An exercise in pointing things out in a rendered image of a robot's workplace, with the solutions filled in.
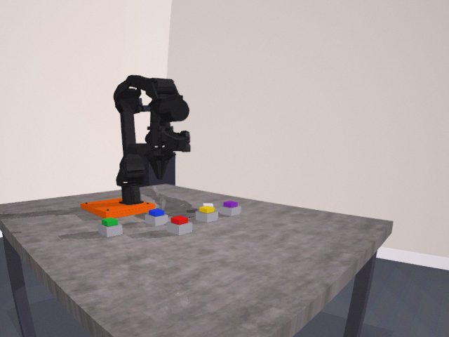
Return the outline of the yellow button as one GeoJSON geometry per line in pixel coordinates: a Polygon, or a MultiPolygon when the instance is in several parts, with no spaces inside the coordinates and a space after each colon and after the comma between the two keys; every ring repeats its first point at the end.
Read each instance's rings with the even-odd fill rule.
{"type": "Polygon", "coordinates": [[[215,211],[215,208],[213,207],[201,206],[199,207],[199,211],[196,211],[196,220],[204,223],[218,220],[218,211],[215,211]]]}

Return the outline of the red button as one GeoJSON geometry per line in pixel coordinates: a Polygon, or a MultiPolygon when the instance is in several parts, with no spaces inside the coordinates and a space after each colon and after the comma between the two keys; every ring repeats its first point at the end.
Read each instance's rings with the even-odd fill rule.
{"type": "Polygon", "coordinates": [[[176,234],[178,236],[192,232],[192,222],[188,218],[182,216],[175,216],[170,218],[167,222],[167,232],[176,234]]]}

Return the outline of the purple button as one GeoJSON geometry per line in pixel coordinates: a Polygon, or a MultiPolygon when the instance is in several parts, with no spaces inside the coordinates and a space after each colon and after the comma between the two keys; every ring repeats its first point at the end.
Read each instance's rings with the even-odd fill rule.
{"type": "Polygon", "coordinates": [[[220,214],[227,216],[235,216],[241,214],[241,206],[238,206],[238,202],[226,201],[224,206],[220,206],[220,214]]]}

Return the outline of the blue button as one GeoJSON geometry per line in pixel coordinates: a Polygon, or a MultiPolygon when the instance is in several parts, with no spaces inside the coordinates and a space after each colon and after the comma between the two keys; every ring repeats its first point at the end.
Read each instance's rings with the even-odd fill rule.
{"type": "Polygon", "coordinates": [[[152,209],[145,214],[145,222],[154,227],[165,225],[168,222],[168,215],[164,214],[161,209],[152,209]]]}

